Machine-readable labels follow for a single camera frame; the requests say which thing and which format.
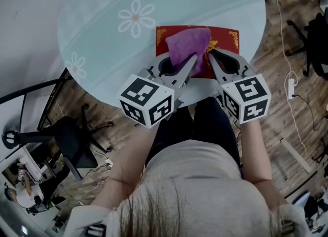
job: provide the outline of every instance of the gray t-shirt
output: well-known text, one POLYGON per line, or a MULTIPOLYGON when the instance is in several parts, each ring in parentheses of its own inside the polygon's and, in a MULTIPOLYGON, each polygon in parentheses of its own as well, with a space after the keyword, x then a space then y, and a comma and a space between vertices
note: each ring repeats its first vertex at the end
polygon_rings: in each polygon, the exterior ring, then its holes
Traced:
MULTIPOLYGON (((295 223, 295 236, 310 236, 302 208, 282 205, 269 211, 261 193, 241 178, 234 159, 216 144, 188 140, 162 150, 149 162, 133 193, 134 203, 146 200, 149 193, 165 197, 166 211, 173 218, 178 195, 181 236, 270 236, 277 217, 295 223)), ((147 201, 141 203, 147 209, 147 201)), ((96 223, 107 226, 106 236, 118 236, 119 217, 121 211, 126 214, 128 205, 125 200, 113 211, 76 207, 65 236, 80 236, 85 227, 96 223)))

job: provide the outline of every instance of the person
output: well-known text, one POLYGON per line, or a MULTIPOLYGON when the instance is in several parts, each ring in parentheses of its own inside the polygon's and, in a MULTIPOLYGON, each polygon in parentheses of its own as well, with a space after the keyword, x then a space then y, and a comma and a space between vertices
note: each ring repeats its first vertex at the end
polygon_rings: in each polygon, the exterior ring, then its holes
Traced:
POLYGON ((56 174, 56 177, 52 177, 43 183, 33 186, 27 175, 24 174, 24 189, 17 193, 15 189, 5 188, 5 196, 9 201, 13 201, 26 209, 40 202, 46 203, 50 200, 58 185, 67 177, 69 172, 70 169, 68 166, 64 165, 61 171, 56 174))
POLYGON ((197 103, 194 120, 183 107, 160 125, 136 128, 103 190, 72 210, 64 236, 310 236, 304 210, 272 182, 260 122, 240 132, 242 170, 215 98, 197 103))

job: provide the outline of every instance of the purple cloth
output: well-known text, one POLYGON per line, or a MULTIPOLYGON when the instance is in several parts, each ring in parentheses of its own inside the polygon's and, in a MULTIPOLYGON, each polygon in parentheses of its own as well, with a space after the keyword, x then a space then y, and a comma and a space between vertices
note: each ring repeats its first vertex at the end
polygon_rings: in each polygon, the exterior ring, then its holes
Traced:
POLYGON ((166 38, 173 67, 181 64, 190 54, 197 53, 198 60, 192 76, 204 71, 206 49, 211 40, 211 30, 207 28, 188 29, 166 38))

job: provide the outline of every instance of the wooden floor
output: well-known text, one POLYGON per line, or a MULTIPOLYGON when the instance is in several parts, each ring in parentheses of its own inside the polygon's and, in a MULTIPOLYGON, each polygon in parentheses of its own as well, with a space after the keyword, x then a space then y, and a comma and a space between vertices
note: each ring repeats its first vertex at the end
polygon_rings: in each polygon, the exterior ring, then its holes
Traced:
MULTIPOLYGON (((315 18, 316 14, 320 12, 319 5, 315 0, 279 0, 279 3, 283 13, 285 49, 293 50, 300 47, 302 42, 298 39, 293 28, 286 25, 286 20, 291 19, 299 27, 303 28, 307 22, 315 18)), ((272 93, 269 114, 262 120, 261 126, 266 148, 272 163, 273 180, 284 195, 304 181, 307 178, 307 174, 302 169, 297 173, 300 166, 280 144, 280 140, 282 138, 287 139, 307 160, 309 165, 313 169, 316 169, 318 165, 312 161, 311 157, 316 156, 323 150, 322 143, 320 142, 321 137, 325 137, 328 142, 328 123, 324 119, 320 129, 316 132, 313 131, 311 112, 306 103, 299 98, 291 101, 299 134, 307 149, 306 153, 304 147, 299 142, 284 92, 283 84, 289 72, 289 66, 282 53, 280 17, 276 0, 267 0, 266 13, 267 23, 263 39, 251 65, 256 72, 263 74, 272 93)), ((306 54, 302 53, 289 58, 292 69, 299 78, 295 93, 310 103, 315 123, 318 125, 322 116, 326 114, 328 82, 318 77, 313 70, 311 70, 309 77, 303 76, 302 72, 306 63, 305 56, 306 54)), ((123 116, 120 109, 97 101, 90 94, 86 93, 74 80, 65 84, 58 97, 58 102, 65 115, 73 117, 78 121, 80 121, 80 107, 84 103, 88 103, 90 108, 87 111, 87 119, 93 127, 104 125, 108 121, 115 123, 113 128, 101 131, 95 135, 103 147, 113 147, 113 152, 108 153, 107 156, 115 162, 115 157, 119 153, 119 150, 124 147, 125 142, 133 131, 134 123, 123 116)), ((49 117, 52 121, 56 121, 62 117, 57 104, 54 105, 49 117)), ((95 156, 99 166, 105 163, 103 156, 95 156)), ((88 171, 88 169, 82 170, 82 176, 85 176, 88 171)), ((105 180, 109 173, 110 171, 106 167, 103 167, 96 173, 89 173, 80 182, 77 182, 70 174, 63 181, 63 187, 59 187, 58 189, 62 196, 68 198, 65 205, 61 207, 63 211, 68 212, 72 207, 78 205, 76 200, 81 200, 84 204, 89 204, 102 189, 102 185, 83 198, 81 196, 94 188, 98 182, 105 180)))

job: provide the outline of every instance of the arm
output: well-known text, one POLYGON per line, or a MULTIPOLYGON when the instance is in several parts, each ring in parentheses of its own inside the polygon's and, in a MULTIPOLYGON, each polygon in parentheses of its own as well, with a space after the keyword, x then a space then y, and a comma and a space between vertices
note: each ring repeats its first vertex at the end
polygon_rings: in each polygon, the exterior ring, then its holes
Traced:
POLYGON ((91 203, 108 209, 118 207, 137 186, 159 124, 147 129, 139 126, 120 150, 103 190, 91 203))
POLYGON ((287 204, 272 182, 271 164, 258 120, 241 125, 242 161, 245 180, 254 184, 269 209, 287 204))
POLYGON ((30 180, 27 178, 27 175, 24 175, 24 182, 25 182, 25 188, 29 196, 32 195, 32 187, 30 184, 30 180))

